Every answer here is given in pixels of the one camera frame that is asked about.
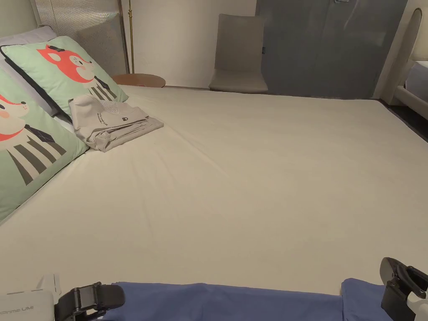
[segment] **bed frame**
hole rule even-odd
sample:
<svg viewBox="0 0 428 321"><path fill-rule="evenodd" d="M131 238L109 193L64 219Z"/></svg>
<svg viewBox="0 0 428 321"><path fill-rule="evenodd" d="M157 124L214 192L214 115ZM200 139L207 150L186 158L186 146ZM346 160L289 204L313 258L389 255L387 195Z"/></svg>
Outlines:
<svg viewBox="0 0 428 321"><path fill-rule="evenodd" d="M405 88L416 61L428 61L428 7L414 11L381 96L389 105L404 104L428 119L428 102Z"/></svg>

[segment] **fox print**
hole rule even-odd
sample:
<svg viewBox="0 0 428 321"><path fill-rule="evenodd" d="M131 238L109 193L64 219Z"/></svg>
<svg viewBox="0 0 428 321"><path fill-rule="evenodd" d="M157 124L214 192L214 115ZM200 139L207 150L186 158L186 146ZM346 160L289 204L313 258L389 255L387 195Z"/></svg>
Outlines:
<svg viewBox="0 0 428 321"><path fill-rule="evenodd" d="M0 95L0 153L10 155L26 185L66 153L51 135L20 118L27 113L26 102L13 103Z"/></svg>
<svg viewBox="0 0 428 321"><path fill-rule="evenodd" d="M68 78L81 83L99 100L114 101L117 98L108 84L95 76L95 65L92 61L85 61L79 54L55 46L46 45L45 49L37 51Z"/></svg>

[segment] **blue cloth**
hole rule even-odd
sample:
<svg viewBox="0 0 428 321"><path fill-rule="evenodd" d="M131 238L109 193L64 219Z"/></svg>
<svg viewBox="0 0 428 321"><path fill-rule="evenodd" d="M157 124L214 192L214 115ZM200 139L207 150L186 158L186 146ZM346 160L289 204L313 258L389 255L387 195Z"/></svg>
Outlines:
<svg viewBox="0 0 428 321"><path fill-rule="evenodd" d="M342 283L344 321L391 321L380 307L385 287L356 279Z"/></svg>
<svg viewBox="0 0 428 321"><path fill-rule="evenodd" d="M343 296L193 284L116 283L126 303L112 321L391 321L383 286L349 279Z"/></svg>

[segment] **pillow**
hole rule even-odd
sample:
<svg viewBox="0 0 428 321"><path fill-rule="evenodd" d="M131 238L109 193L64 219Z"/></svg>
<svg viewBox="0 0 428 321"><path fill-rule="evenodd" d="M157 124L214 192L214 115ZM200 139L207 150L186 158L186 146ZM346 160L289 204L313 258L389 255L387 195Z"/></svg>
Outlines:
<svg viewBox="0 0 428 321"><path fill-rule="evenodd" d="M0 38L0 46L33 44L41 41L49 41L56 37L57 35L52 28L45 26L26 33ZM36 90L4 60L2 55L0 55L0 69L6 71L6 73L9 74L9 76L15 80L49 115L57 113L56 109L51 108L48 103L40 97Z"/></svg>
<svg viewBox="0 0 428 321"><path fill-rule="evenodd" d="M68 101L80 95L91 93L100 100L119 102L128 98L88 53L67 36L37 44L2 46L0 51L69 120Z"/></svg>
<svg viewBox="0 0 428 321"><path fill-rule="evenodd" d="M86 150L0 69L0 222Z"/></svg>

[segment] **mattress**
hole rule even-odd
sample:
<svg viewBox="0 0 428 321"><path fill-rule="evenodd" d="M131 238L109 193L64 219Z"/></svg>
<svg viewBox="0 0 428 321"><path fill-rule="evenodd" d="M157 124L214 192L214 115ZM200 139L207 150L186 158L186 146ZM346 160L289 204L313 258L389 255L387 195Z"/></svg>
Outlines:
<svg viewBox="0 0 428 321"><path fill-rule="evenodd" d="M338 294L428 271L428 145L376 101L124 86L165 127L89 151L0 226L1 289L97 281Z"/></svg>
<svg viewBox="0 0 428 321"><path fill-rule="evenodd" d="M406 89L428 102L428 61L418 61L409 73Z"/></svg>

